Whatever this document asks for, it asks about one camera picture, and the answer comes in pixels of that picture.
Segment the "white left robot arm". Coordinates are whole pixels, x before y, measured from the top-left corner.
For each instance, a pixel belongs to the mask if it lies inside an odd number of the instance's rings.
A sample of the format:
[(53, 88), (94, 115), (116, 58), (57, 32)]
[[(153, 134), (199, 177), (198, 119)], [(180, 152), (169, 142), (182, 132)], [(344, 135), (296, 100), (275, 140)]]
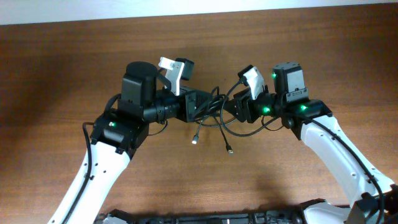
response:
[(93, 223), (111, 187), (148, 137), (149, 125), (170, 118), (195, 120), (198, 96), (210, 95), (181, 86), (181, 80), (190, 79), (193, 66), (185, 58), (165, 57), (158, 66), (127, 65), (121, 92), (92, 123), (92, 133), (84, 134), (85, 157), (50, 223)]

